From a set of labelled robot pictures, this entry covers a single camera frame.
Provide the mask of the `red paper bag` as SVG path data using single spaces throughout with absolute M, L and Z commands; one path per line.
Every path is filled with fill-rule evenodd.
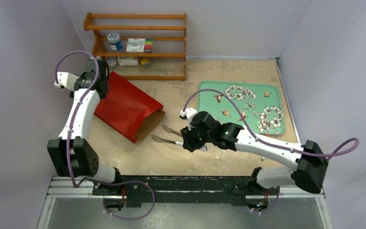
M 142 141 L 164 118 L 163 104 L 115 72 L 108 84 L 94 114 L 131 142 Z

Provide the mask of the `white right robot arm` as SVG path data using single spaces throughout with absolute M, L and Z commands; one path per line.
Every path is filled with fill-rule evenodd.
M 220 123 L 208 112 L 189 108 L 179 117 L 187 121 L 180 130 L 183 148 L 194 152 L 206 150 L 207 143 L 219 149 L 252 153 L 281 164 L 277 168 L 258 167 L 252 172 L 248 187 L 254 194 L 276 186 L 295 185 L 312 194 L 323 188 L 328 160 L 314 141 L 289 143 L 260 134 L 251 134 L 244 125 Z

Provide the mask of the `green floral tray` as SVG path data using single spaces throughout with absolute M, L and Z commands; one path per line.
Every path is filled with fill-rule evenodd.
M 285 120 L 278 88 L 271 84 L 203 81 L 199 89 L 214 89 L 228 96 L 238 107 L 254 133 L 282 135 Z M 198 94 L 198 111 L 207 111 L 221 123 L 244 125 L 234 106 L 215 92 Z

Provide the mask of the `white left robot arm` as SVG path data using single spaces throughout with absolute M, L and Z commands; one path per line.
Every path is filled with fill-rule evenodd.
M 78 76 L 67 72 L 57 73 L 58 88 L 71 91 L 72 108 L 57 139 L 48 141 L 47 149 L 57 174 L 69 177 L 71 165 L 75 177 L 89 177 L 104 182 L 111 195 L 123 189 L 118 169 L 99 162 L 98 155 L 88 143 L 88 132 L 99 101 L 109 90 L 109 67 L 103 60 L 89 60 L 87 71 Z

